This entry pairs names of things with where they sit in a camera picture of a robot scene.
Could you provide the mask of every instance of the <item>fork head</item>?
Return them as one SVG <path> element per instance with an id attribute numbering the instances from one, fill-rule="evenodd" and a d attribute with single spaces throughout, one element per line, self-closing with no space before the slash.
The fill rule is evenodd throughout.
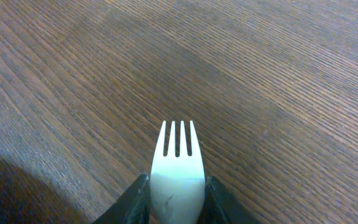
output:
<path id="1" fill-rule="evenodd" d="M 204 204 L 205 176 L 200 145 L 190 121 L 191 156 L 185 124 L 180 123 L 180 155 L 175 155 L 175 122 L 172 121 L 167 155 L 163 155 L 166 122 L 162 123 L 150 175 L 152 205 L 160 223 L 196 223 Z"/>

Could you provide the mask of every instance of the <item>wood grain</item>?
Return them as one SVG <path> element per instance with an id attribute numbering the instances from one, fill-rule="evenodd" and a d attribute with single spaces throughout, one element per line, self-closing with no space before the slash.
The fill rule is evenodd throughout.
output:
<path id="1" fill-rule="evenodd" d="M 165 119 L 260 221 L 358 223 L 358 1 L 0 0 L 2 220 L 92 222 Z"/>

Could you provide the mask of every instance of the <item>fork tine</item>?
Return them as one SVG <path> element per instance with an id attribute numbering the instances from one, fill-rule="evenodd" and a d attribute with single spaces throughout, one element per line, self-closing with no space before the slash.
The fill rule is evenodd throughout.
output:
<path id="1" fill-rule="evenodd" d="M 198 144 L 196 129 L 193 121 L 190 121 L 190 138 L 191 138 L 191 156 L 201 159 L 200 145 Z"/>
<path id="2" fill-rule="evenodd" d="M 171 133 L 169 134 L 169 143 L 168 143 L 168 154 L 167 157 L 175 157 L 175 122 L 171 123 Z"/>
<path id="3" fill-rule="evenodd" d="M 179 156 L 188 156 L 184 121 L 180 121 L 180 152 L 179 153 L 180 153 Z"/>
<path id="4" fill-rule="evenodd" d="M 154 157 L 163 156 L 163 154 L 164 154 L 165 124 L 166 123 L 167 123 L 166 121 L 162 122 L 160 134 L 157 139 L 157 145 L 155 146 Z"/>

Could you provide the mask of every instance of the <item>utensil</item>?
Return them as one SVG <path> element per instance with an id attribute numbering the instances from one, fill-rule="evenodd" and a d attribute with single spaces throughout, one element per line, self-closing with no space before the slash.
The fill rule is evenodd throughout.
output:
<path id="1" fill-rule="evenodd" d="M 200 145 L 190 121 L 191 156 L 186 145 L 185 123 L 180 122 L 180 155 L 175 155 L 175 122 L 172 121 L 168 153 L 163 155 L 166 122 L 162 123 L 150 175 L 152 206 L 161 224 L 195 224 L 204 204 L 205 175 Z"/>

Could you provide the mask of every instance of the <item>fork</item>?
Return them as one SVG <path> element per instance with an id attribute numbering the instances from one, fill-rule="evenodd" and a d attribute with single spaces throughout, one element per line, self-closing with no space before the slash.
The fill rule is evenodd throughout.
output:
<path id="1" fill-rule="evenodd" d="M 205 175 L 200 145 L 190 121 L 191 156 L 186 145 L 185 123 L 180 122 L 180 155 L 175 155 L 175 122 L 172 121 L 168 153 L 163 155 L 166 122 L 162 123 L 150 175 L 152 206 L 161 224 L 195 224 L 204 205 Z"/>

